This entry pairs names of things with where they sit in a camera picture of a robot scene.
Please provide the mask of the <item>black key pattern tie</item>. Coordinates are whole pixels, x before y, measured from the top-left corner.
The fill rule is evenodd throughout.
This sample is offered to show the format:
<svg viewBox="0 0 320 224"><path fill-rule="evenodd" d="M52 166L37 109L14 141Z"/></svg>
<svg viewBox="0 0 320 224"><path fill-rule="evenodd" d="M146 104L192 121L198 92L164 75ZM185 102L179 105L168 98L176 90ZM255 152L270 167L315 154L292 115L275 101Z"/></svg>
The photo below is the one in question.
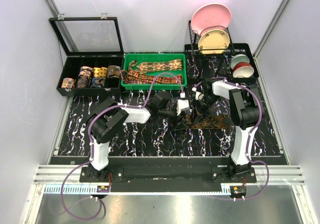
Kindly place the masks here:
<svg viewBox="0 0 320 224"><path fill-rule="evenodd" d="M190 115L184 119L184 123L188 129L230 129L234 124L230 117L226 115L216 116L199 116L197 120L193 120Z"/></svg>

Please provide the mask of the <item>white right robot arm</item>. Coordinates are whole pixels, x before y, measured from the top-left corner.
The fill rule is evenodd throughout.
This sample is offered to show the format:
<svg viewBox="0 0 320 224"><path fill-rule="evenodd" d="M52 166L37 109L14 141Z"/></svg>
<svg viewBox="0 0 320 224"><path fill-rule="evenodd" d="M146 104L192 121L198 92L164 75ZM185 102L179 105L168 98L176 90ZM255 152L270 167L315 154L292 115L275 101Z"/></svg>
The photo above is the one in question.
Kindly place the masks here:
<svg viewBox="0 0 320 224"><path fill-rule="evenodd" d="M230 118L235 125L235 138L227 165L227 176L230 181L239 182L251 172L251 149L264 115L257 87L244 86L215 77L196 84L192 91L195 93L196 111L202 115L219 98L229 101Z"/></svg>

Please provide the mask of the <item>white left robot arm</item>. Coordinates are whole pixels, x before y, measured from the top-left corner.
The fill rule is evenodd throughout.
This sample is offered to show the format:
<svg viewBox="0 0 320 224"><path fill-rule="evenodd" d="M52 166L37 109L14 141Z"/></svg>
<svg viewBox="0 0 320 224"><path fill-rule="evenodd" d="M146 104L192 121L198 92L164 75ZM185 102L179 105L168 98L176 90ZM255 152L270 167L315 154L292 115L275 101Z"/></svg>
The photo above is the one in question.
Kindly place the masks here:
<svg viewBox="0 0 320 224"><path fill-rule="evenodd" d="M125 105L111 97L107 98L86 122L90 156L89 173L84 176L91 177L97 182L103 182L108 177L106 167L109 164L110 142L123 124L146 124L159 117L177 121L181 112L178 102L173 101L166 91L156 94L143 105Z"/></svg>

